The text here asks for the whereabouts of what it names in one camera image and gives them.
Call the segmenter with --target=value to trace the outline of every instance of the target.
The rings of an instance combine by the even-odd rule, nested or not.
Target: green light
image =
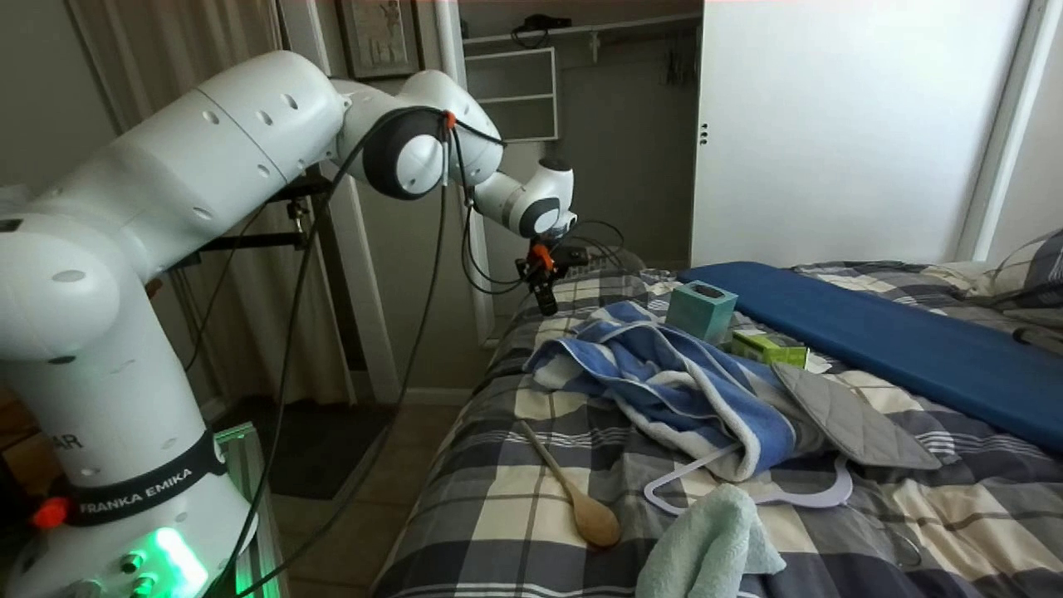
[[[165,561],[165,580],[160,581],[155,596],[174,596],[174,598],[187,598],[187,596],[199,596],[208,581],[202,561],[197,560],[197,553],[189,549],[189,542],[177,532],[177,528],[160,528],[153,532],[149,545],[155,549],[160,561]]]

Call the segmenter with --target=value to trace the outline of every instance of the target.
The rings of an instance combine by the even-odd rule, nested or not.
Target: bed
[[[799,275],[1001,333],[1031,329],[1031,313],[1059,317],[1059,304],[1046,295],[1035,295],[1035,308],[1014,304],[1026,298],[1024,293],[985,308],[984,298],[972,298],[985,273],[977,281],[963,271],[831,262],[806,267]],[[664,317],[671,288],[675,281],[660,273],[580,271],[556,285],[556,317],[536,306],[518,313],[484,384],[435,456],[374,596],[633,596],[652,553],[676,521],[652,504],[644,488],[684,470],[691,456],[644,436],[610,398],[537,386],[527,358],[543,344],[571,336],[602,306],[633,304]],[[741,596],[1063,596],[1063,459],[1056,449],[849,364],[812,354],[811,366],[907,432],[935,459],[935,470],[901,471],[849,461],[852,493],[837,509],[756,504],[762,532],[785,570],[741,575]],[[549,446],[574,485],[615,509],[620,521],[615,549],[587,549],[574,534],[563,488],[518,421]],[[827,488],[837,483],[835,467],[831,451],[803,456],[737,488]],[[694,509],[719,488],[724,483],[697,470],[660,494]]]

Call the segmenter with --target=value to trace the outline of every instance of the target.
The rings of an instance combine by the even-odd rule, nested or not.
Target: checkered blanket
[[[818,267],[812,275],[921,304],[963,319],[943,283],[914,271]],[[587,313],[639,298],[666,306],[660,283],[640,275],[585,275],[557,288],[557,317],[536,306],[515,319],[484,384],[450,430],[407,526],[380,575],[374,596],[633,596],[639,572],[675,521],[640,488],[686,461],[640,436],[610,402],[580,394],[543,394],[526,371],[543,340],[562,340]],[[934,451],[940,471],[849,470],[842,509],[803,513],[762,504],[768,540],[785,554],[779,575],[743,580],[746,596],[1063,596],[1063,459],[1001,436],[960,412],[827,364],[831,380]],[[563,488],[515,430],[549,446],[562,470],[620,519],[620,545],[587,553],[567,519]],[[835,483],[831,456],[787,461],[755,485],[812,493]],[[666,501],[694,504],[715,493],[707,471],[664,488]]]

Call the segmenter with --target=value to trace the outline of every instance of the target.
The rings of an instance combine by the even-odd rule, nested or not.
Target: striped towel
[[[659,326],[639,304],[590,313],[571,336],[537,347],[527,369],[543,389],[610,398],[640,432],[731,483],[787,461],[798,446],[793,426],[755,394],[769,384],[743,358]]]

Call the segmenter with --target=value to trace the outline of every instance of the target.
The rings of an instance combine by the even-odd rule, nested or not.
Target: floor
[[[347,480],[347,485],[361,483],[347,504],[272,494],[285,553],[294,553],[333,509],[342,509],[336,526],[290,570],[290,598],[367,596],[454,416],[457,406],[401,408],[380,461]]]

